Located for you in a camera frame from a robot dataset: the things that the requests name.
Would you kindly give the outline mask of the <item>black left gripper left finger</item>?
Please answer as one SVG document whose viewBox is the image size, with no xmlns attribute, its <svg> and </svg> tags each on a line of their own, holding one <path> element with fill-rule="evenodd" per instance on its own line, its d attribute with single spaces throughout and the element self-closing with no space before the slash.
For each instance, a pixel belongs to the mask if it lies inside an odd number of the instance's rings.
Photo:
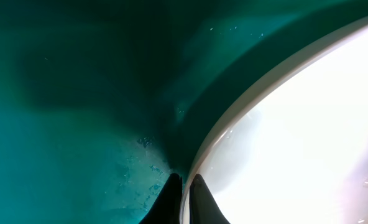
<svg viewBox="0 0 368 224">
<path fill-rule="evenodd" d="M 171 174 L 140 224 L 179 224 L 182 183 L 177 173 Z"/>
</svg>

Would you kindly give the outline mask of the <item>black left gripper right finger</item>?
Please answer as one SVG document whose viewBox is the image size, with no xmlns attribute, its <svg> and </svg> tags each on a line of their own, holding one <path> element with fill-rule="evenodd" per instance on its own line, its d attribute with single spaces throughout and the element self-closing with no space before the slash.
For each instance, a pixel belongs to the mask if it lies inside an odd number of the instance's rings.
<svg viewBox="0 0 368 224">
<path fill-rule="evenodd" d="M 190 185 L 190 224 L 229 224 L 200 174 Z"/>
</svg>

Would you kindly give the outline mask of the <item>white plate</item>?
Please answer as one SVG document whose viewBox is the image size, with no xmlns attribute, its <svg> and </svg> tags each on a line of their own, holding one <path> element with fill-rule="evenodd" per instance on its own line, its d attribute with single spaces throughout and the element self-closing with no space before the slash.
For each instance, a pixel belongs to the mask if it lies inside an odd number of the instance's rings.
<svg viewBox="0 0 368 224">
<path fill-rule="evenodd" d="M 193 160 L 229 223 L 368 223 L 368 16 L 251 85 Z"/>
</svg>

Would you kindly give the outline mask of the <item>teal plastic tray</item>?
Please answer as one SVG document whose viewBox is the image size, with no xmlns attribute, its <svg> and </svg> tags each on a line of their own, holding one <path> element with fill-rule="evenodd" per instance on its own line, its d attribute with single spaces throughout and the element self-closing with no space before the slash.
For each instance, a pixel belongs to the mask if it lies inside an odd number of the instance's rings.
<svg viewBox="0 0 368 224">
<path fill-rule="evenodd" d="M 0 0 L 0 223 L 139 223 L 263 74 L 368 1 Z"/>
</svg>

